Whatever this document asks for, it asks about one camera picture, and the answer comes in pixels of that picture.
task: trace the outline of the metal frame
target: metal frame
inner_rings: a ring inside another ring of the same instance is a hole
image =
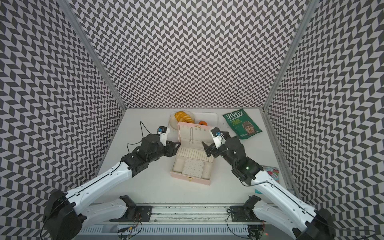
[[[277,89],[280,86],[280,83],[285,75],[285,72],[292,60],[293,54],[296,52],[297,47],[299,46],[299,43],[301,42],[301,39],[304,35],[304,32],[307,29],[308,23],[311,21],[311,18],[317,8],[317,5],[319,3],[319,0],[309,0],[308,7],[304,12],[303,19],[299,23],[299,27],[293,36],[293,40],[291,45],[288,48],[288,52],[285,55],[285,58],[283,60],[283,63],[281,64],[281,68],[279,70],[279,73],[277,74],[276,80],[273,82],[273,85],[271,87],[271,90],[269,91],[269,94],[265,100],[263,109],[267,110],[269,105],[271,104],[273,98],[275,97],[275,94],[277,92]]]
[[[99,70],[105,84],[108,86],[111,94],[116,99],[117,103],[120,105],[123,112],[127,109],[124,101],[122,100],[119,92],[116,90],[115,85],[113,84],[111,78],[109,77],[107,71],[105,70],[103,64],[101,63],[99,57],[97,56],[95,50],[93,49],[91,42],[88,37],[85,35],[83,28],[80,26],[80,23],[77,20],[76,15],[74,14],[71,6],[67,0],[57,0],[57,4],[60,6],[61,10],[64,12],[66,19],[71,24],[71,27],[75,31],[77,37],[80,39],[80,42],[83,44],[85,50],[88,52],[93,63],[96,65],[96,68]]]
[[[116,235],[118,229],[128,227],[130,225],[93,225],[81,230],[78,235]],[[229,224],[232,232],[246,237],[248,235],[248,225]],[[136,234],[140,230],[140,226],[135,228],[131,234]],[[226,224],[194,224],[194,225],[163,225],[143,223],[140,235],[232,235]]]
[[[151,205],[150,223],[159,224],[225,224],[232,205],[242,204],[143,204]],[[261,222],[249,223],[260,225]]]
[[[285,158],[281,145],[278,141],[278,138],[273,130],[272,123],[268,117],[268,114],[264,110],[260,110],[266,131],[268,133],[269,140],[271,141],[273,151],[275,152],[275,156],[277,159],[277,163],[279,164],[279,168],[281,170],[281,174],[283,175],[283,179],[285,181],[285,186],[288,191],[292,194],[296,195],[298,198],[302,198],[299,189],[297,188],[295,181],[293,180],[292,173],[288,167],[288,161]]]

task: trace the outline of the green chip bag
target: green chip bag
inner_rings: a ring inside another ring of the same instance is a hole
[[[223,117],[240,139],[247,139],[258,132],[262,132],[256,123],[254,123],[247,115],[244,109],[224,114]]]

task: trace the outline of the mounting plate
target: mounting plate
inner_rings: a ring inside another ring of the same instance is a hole
[[[140,222],[149,222],[152,214],[152,206],[136,206],[135,212],[141,217]],[[127,219],[125,215],[121,218],[109,220],[110,222],[137,222],[138,219]]]
[[[262,222],[253,212],[251,212],[251,218],[249,218],[245,214],[243,206],[230,206],[229,209],[233,212],[232,222]]]

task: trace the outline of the black and white patterned wall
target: black and white patterned wall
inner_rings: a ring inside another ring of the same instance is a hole
[[[268,109],[304,200],[369,239],[384,239],[383,9],[321,1]]]
[[[262,106],[308,0],[69,0],[128,108]]]
[[[0,239],[37,237],[49,193],[95,175],[122,111],[53,0],[0,1],[0,88]]]

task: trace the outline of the jewelry box compartment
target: jewelry box compartment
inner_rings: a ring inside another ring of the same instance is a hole
[[[214,158],[207,157],[202,141],[213,143],[209,130],[211,126],[178,123],[178,136],[181,146],[176,154],[175,163],[170,171],[174,178],[210,185]]]

